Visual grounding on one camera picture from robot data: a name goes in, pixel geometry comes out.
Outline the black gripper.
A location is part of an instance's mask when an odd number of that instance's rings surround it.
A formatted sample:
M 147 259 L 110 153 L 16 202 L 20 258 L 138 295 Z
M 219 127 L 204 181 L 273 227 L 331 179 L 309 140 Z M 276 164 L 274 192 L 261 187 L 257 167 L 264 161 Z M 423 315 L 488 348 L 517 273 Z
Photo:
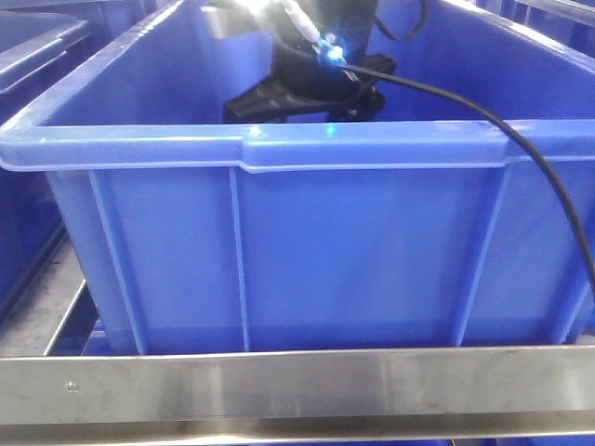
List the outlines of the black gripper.
M 377 1 L 299 1 L 321 35 L 334 44 L 350 65 L 393 74 L 396 61 L 368 55 Z M 270 73 L 223 106 L 225 124 L 281 123 L 294 115 L 324 112 L 328 122 L 362 122 L 375 117 L 386 99 L 377 80 L 334 68 L 291 22 L 282 3 L 272 1 L 258 20 L 273 37 Z

